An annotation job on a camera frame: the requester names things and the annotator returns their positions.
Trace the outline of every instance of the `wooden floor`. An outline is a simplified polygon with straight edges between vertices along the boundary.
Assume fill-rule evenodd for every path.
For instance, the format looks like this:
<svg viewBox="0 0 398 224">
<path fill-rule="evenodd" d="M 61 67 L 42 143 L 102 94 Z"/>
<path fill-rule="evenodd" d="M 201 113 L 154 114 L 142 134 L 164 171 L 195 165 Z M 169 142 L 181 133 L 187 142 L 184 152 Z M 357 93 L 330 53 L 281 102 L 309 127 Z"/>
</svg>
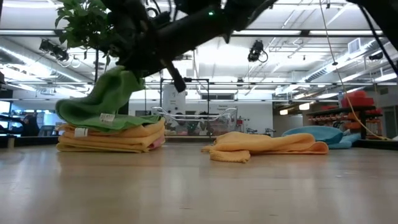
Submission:
<svg viewBox="0 0 398 224">
<path fill-rule="evenodd" d="M 398 152 L 210 161 L 200 146 L 147 154 L 0 152 L 0 223 L 397 223 Z"/>
</svg>

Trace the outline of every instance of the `yellow towel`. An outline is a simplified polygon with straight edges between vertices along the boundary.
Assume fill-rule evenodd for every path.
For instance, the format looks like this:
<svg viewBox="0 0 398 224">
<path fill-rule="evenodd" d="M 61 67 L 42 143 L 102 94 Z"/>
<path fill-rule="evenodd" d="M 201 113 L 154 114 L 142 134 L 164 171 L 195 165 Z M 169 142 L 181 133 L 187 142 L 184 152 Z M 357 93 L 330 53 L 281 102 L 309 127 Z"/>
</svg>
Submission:
<svg viewBox="0 0 398 224">
<path fill-rule="evenodd" d="M 108 148 L 108 147 L 99 147 L 99 146 L 82 146 L 78 144 L 64 144 L 58 143 L 56 148 L 61 152 L 149 152 L 150 150 L 156 148 L 146 148 L 146 149 L 117 149 L 117 148 Z"/>
<path fill-rule="evenodd" d="M 164 128 L 165 119 L 162 118 L 158 123 L 148 124 L 146 126 L 140 125 L 134 128 L 118 131 L 115 133 L 101 133 L 99 131 L 88 130 L 89 136 L 112 136 L 118 138 L 141 138 L 147 137 L 151 134 L 157 133 Z M 59 130 L 68 131 L 71 133 L 75 132 L 75 127 L 70 124 L 64 124 L 59 127 Z"/>
<path fill-rule="evenodd" d="M 218 136 L 214 145 L 202 149 L 211 160 L 223 162 L 247 162 L 251 154 L 327 154 L 328 150 L 326 143 L 315 142 L 311 134 L 272 138 L 239 132 Z"/>
<path fill-rule="evenodd" d="M 109 151 L 132 151 L 132 152 L 146 152 L 149 146 L 164 136 L 164 126 L 160 131 L 142 138 L 119 138 L 113 136 L 86 136 L 75 138 L 74 133 L 65 131 L 62 136 L 58 138 L 59 144 L 57 149 L 59 151 L 89 151 L 94 149 L 109 150 Z"/>
</svg>

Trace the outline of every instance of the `ceiling light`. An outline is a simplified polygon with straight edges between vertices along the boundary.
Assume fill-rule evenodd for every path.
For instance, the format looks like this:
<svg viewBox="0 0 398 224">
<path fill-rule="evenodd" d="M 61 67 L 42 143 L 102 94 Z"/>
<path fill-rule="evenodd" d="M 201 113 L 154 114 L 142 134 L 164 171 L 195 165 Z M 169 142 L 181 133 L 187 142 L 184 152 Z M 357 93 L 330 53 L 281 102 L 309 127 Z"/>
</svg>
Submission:
<svg viewBox="0 0 398 224">
<path fill-rule="evenodd" d="M 242 30 L 235 31 L 233 35 L 300 35 L 301 30 Z"/>
<path fill-rule="evenodd" d="M 25 8 L 25 9 L 45 9 L 45 8 L 59 8 L 63 7 L 63 4 L 34 4 L 34 3 L 22 3 L 22 4 L 14 4 L 14 3 L 3 3 L 3 7 L 15 7 L 15 8 Z"/>
<path fill-rule="evenodd" d="M 352 92 L 354 92 L 354 91 L 356 91 L 356 90 L 362 90 L 363 88 L 364 88 L 364 87 L 354 88 L 354 89 L 352 89 L 352 90 L 348 90 L 347 93 L 352 93 Z"/>
<path fill-rule="evenodd" d="M 326 99 L 326 98 L 331 98 L 331 97 L 337 96 L 337 94 L 338 93 L 325 93 L 325 94 L 318 96 L 317 98 Z"/>
<path fill-rule="evenodd" d="M 375 82 L 383 82 L 383 81 L 391 80 L 393 78 L 397 78 L 397 74 L 392 73 L 392 74 L 383 75 L 383 76 L 380 76 L 379 78 L 374 79 L 374 81 Z"/>
<path fill-rule="evenodd" d="M 376 30 L 377 35 L 383 35 L 383 31 Z M 325 30 L 311 30 L 310 35 L 326 35 Z M 373 36 L 371 30 L 328 30 L 328 35 L 369 35 Z"/>
<path fill-rule="evenodd" d="M 288 113 L 287 110 L 281 110 L 281 111 L 279 111 L 279 114 L 280 114 L 280 115 L 287 115 L 287 113 Z"/>
<path fill-rule="evenodd" d="M 24 84 L 19 84 L 19 85 L 7 84 L 7 85 L 15 87 L 15 88 L 20 88 L 20 89 L 23 89 L 23 90 L 36 91 L 35 88 L 27 86 L 27 85 L 24 85 Z"/>
<path fill-rule="evenodd" d="M 351 80 L 353 80 L 355 78 L 358 78 L 360 76 L 361 76 L 361 74 L 350 75 L 350 76 L 347 76 L 347 77 L 343 78 L 342 81 L 343 82 L 351 81 Z"/>
<path fill-rule="evenodd" d="M 12 30 L 12 29 L 2 29 L 0 30 L 0 35 L 36 35 L 36 36 L 56 36 L 54 30 Z"/>
<path fill-rule="evenodd" d="M 300 110 L 309 110 L 310 109 L 310 103 L 304 103 L 304 104 L 298 106 L 298 108 Z"/>
</svg>

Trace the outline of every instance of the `ceiling pipe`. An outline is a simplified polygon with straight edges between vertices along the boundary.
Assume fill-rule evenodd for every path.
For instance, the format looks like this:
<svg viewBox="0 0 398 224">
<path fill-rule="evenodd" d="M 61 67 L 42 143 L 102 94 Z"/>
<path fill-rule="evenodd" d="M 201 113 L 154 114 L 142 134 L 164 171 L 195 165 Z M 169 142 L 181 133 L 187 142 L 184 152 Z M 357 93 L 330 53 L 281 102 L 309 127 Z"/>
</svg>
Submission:
<svg viewBox="0 0 398 224">
<path fill-rule="evenodd" d="M 345 10 L 347 10 L 350 6 L 352 6 L 353 4 L 351 4 L 351 3 L 349 3 L 349 4 L 346 4 L 346 5 L 344 5 L 327 23 L 326 23 L 326 26 L 328 27 L 333 21 L 335 21 L 337 18 L 339 18 L 342 14 L 343 14 L 343 12 L 345 12 Z M 305 44 L 307 44 L 308 42 L 310 42 L 311 41 L 311 38 L 308 38 L 307 40 L 305 40 L 305 42 L 302 44 L 302 45 L 300 45 L 300 46 L 298 46 L 295 50 L 294 50 L 294 52 L 292 52 L 288 57 L 292 57 L 293 55 L 295 55 L 299 50 L 301 50 L 303 47 L 304 47 L 304 45 Z"/>
<path fill-rule="evenodd" d="M 49 70 L 56 71 L 58 74 L 68 78 L 69 80 L 73 80 L 74 82 L 91 82 L 89 78 L 80 75 L 70 69 L 63 68 L 56 62 L 51 61 L 31 50 L 28 50 L 14 42 L 7 40 L 5 38 L 0 37 L 0 50 L 5 51 L 9 55 L 18 58 L 21 61 L 24 61 L 26 64 L 29 63 L 38 63 Z"/>
<path fill-rule="evenodd" d="M 386 43 L 388 43 L 388 40 L 382 39 L 381 42 L 383 44 L 386 44 Z M 335 60 L 337 62 L 339 62 L 338 66 L 342 67 L 345 65 L 349 65 L 350 63 L 357 61 L 358 58 L 364 57 L 367 54 L 371 54 L 375 50 L 378 50 L 380 48 L 380 46 L 378 45 L 378 43 L 375 40 L 371 40 L 371 41 L 363 44 L 362 47 L 364 47 L 364 49 L 362 49 L 360 52 L 356 52 L 353 54 L 349 54 L 348 49 L 339 53 L 335 57 Z M 307 83 L 312 82 L 319 77 L 322 77 L 331 72 L 334 72 L 337 67 L 333 65 L 333 62 L 334 62 L 333 59 L 330 58 L 329 60 L 325 61 L 325 63 L 321 67 L 315 68 L 315 69 L 309 71 L 308 74 L 304 78 L 299 80 L 298 82 L 307 82 Z M 289 86 L 278 87 L 275 90 L 275 93 L 276 94 L 287 93 L 287 92 L 295 90 L 298 87 L 299 87 L 298 85 L 289 85 Z"/>
</svg>

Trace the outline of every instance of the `light fixture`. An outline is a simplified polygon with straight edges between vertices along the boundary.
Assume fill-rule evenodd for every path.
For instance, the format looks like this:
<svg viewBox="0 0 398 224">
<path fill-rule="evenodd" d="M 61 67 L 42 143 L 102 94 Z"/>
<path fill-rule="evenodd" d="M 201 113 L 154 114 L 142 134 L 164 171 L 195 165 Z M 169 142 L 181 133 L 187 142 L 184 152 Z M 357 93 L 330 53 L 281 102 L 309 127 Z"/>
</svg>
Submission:
<svg viewBox="0 0 398 224">
<path fill-rule="evenodd" d="M 287 115 L 287 113 L 288 113 L 287 110 L 281 110 L 281 111 L 279 111 L 279 114 L 280 114 L 280 115 Z"/>
<path fill-rule="evenodd" d="M 350 76 L 347 76 L 347 77 L 343 78 L 342 81 L 343 82 L 351 81 L 351 80 L 353 80 L 355 78 L 358 78 L 360 76 L 361 76 L 361 74 L 350 75 Z"/>
<path fill-rule="evenodd" d="M 301 30 L 242 30 L 235 31 L 233 35 L 300 35 Z"/>
<path fill-rule="evenodd" d="M 352 90 L 348 90 L 347 93 L 352 93 L 356 90 L 362 90 L 362 89 L 363 89 L 363 87 L 353 88 Z"/>
<path fill-rule="evenodd" d="M 25 8 L 25 9 L 47 9 L 63 7 L 63 4 L 37 4 L 37 3 L 3 3 L 3 7 Z"/>
<path fill-rule="evenodd" d="M 310 35 L 326 35 L 325 30 L 311 30 Z M 376 30 L 377 35 L 383 35 L 383 31 Z M 373 36 L 371 30 L 328 30 L 328 35 L 369 35 Z"/>
<path fill-rule="evenodd" d="M 310 109 L 310 103 L 304 103 L 304 104 L 298 106 L 298 108 L 300 110 L 309 110 Z"/>
<path fill-rule="evenodd" d="M 12 30 L 2 29 L 0 35 L 36 35 L 56 37 L 54 30 Z"/>
<path fill-rule="evenodd" d="M 374 81 L 375 82 L 383 82 L 383 81 L 391 80 L 393 78 L 397 78 L 397 74 L 392 73 L 392 74 L 383 75 L 383 76 L 380 76 L 379 78 L 375 78 Z"/>
<path fill-rule="evenodd" d="M 36 91 L 35 88 L 33 88 L 31 86 L 24 85 L 24 84 L 18 84 L 18 85 L 7 84 L 7 85 L 15 87 L 15 88 L 20 88 L 20 89 L 23 89 L 23 90 Z"/>
<path fill-rule="evenodd" d="M 0 49 L 3 50 L 3 51 L 5 51 L 5 52 L 8 53 L 8 54 L 11 54 L 11 55 L 14 56 L 14 57 L 17 57 L 18 59 L 22 60 L 23 62 L 25 62 L 25 63 L 28 64 L 28 65 L 34 65 L 35 67 L 40 66 L 40 67 L 44 67 L 44 68 L 46 68 L 46 69 L 52 70 L 52 68 L 49 68 L 49 67 L 47 67 L 47 66 L 45 66 L 45 65 L 43 65 L 43 64 L 41 64 L 41 63 L 38 63 L 38 62 L 36 62 L 35 60 L 32 60 L 31 58 L 27 58 L 27 57 L 25 57 L 25 56 L 23 56 L 23 55 L 20 55 L 20 54 L 15 53 L 15 52 L 13 52 L 13 51 L 11 51 L 11 50 L 5 49 L 4 47 L 0 47 Z M 75 82 L 81 82 L 81 80 L 79 80 L 79 79 L 77 79 L 77 78 L 75 78 L 75 77 L 72 77 L 72 76 L 70 76 L 70 75 L 68 75 L 68 74 L 66 74 L 66 73 L 63 73 L 63 72 L 60 72 L 60 71 L 57 71 L 57 73 L 59 73 L 59 74 L 61 74 L 61 75 L 63 75 L 63 76 L 66 76 L 66 77 L 72 79 L 72 80 L 75 81 Z"/>
<path fill-rule="evenodd" d="M 337 95 L 338 95 L 338 93 L 325 93 L 325 94 L 318 96 L 317 98 L 326 99 L 326 98 L 331 98 L 331 97 L 334 97 Z"/>
</svg>

